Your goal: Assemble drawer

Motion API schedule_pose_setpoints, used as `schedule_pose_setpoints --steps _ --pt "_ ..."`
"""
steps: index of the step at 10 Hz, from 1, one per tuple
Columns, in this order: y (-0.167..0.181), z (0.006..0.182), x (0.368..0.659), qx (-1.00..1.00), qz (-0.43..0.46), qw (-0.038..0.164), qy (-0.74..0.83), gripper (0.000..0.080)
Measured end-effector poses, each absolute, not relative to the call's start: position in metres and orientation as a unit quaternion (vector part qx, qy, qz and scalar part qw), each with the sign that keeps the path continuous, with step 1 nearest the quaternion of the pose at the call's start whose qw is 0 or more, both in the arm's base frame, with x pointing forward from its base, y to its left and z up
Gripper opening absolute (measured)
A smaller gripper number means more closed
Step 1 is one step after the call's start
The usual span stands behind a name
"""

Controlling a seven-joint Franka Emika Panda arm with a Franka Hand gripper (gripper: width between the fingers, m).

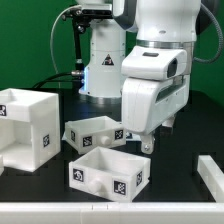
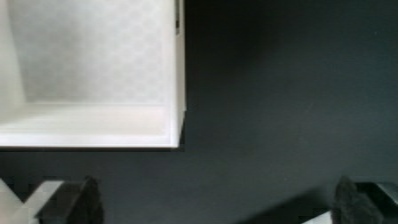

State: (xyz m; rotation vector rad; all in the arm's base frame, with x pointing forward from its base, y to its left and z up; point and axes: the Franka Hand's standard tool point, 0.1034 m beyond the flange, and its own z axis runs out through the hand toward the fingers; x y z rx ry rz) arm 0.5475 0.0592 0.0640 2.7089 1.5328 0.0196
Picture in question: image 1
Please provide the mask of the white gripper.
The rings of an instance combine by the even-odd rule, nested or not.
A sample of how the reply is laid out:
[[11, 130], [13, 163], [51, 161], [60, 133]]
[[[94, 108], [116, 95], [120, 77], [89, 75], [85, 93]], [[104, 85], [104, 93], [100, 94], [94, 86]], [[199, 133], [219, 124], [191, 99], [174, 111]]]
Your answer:
[[172, 128], [189, 96], [187, 52], [135, 46], [122, 63], [126, 76], [122, 88], [122, 123], [142, 135], [141, 151], [152, 154], [159, 125]]

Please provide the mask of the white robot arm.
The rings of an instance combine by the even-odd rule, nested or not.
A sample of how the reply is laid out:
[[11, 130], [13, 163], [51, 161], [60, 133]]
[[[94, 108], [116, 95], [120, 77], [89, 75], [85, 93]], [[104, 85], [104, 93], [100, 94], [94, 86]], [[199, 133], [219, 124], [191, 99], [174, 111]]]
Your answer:
[[81, 92], [122, 99], [125, 129], [154, 149], [154, 132], [172, 125], [189, 97], [194, 44], [217, 25], [220, 0], [77, 0], [92, 19], [91, 56]]

